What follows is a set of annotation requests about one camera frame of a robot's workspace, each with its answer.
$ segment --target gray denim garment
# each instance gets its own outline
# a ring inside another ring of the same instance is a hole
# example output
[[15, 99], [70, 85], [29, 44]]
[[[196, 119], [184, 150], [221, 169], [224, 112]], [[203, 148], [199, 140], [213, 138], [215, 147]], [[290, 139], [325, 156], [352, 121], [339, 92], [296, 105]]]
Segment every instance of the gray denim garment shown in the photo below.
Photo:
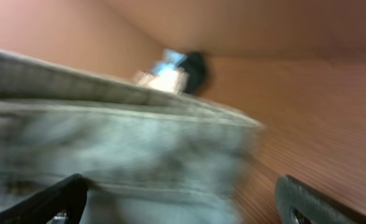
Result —
[[239, 223], [231, 198], [259, 129], [221, 105], [0, 51], [0, 211], [81, 173], [97, 185], [81, 223]]

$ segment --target black object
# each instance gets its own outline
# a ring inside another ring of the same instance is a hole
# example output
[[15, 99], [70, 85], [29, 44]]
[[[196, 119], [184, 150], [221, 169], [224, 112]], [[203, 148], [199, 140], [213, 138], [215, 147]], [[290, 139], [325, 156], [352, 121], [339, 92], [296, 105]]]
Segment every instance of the black object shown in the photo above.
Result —
[[275, 200], [283, 224], [366, 224], [366, 216], [286, 175]]
[[194, 95], [204, 85], [208, 75], [208, 69], [203, 58], [199, 52], [190, 52], [186, 54], [187, 58], [182, 61], [178, 67], [184, 69], [188, 74], [186, 87], [183, 93]]
[[52, 223], [79, 223], [86, 206], [87, 191], [83, 176], [73, 174], [1, 212], [0, 223], [45, 224], [52, 219]]

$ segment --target wooden floor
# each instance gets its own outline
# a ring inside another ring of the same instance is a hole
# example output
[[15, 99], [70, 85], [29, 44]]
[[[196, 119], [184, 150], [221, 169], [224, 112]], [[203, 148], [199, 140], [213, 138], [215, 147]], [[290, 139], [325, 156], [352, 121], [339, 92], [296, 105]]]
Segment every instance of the wooden floor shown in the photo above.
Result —
[[273, 191], [284, 174], [366, 215], [366, 60], [211, 58], [202, 97], [266, 130], [239, 187], [246, 223], [280, 223]]

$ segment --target light blue denim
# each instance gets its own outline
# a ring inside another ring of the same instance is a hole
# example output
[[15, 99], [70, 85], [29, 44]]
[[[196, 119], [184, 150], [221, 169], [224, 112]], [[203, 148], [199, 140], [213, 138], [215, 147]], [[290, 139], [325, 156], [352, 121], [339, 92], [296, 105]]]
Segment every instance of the light blue denim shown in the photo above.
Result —
[[[239, 223], [232, 195], [260, 128], [215, 103], [0, 51], [0, 211], [80, 173], [98, 186], [81, 223]], [[18, 180], [38, 187], [10, 188]]]

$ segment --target clothing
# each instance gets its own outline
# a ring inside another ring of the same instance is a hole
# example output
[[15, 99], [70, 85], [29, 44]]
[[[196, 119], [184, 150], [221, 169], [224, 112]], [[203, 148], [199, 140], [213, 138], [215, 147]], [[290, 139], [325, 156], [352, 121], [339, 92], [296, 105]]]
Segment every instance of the clothing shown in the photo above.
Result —
[[238, 223], [234, 183], [260, 127], [221, 105], [0, 51], [0, 211], [80, 173], [94, 183], [81, 223]]

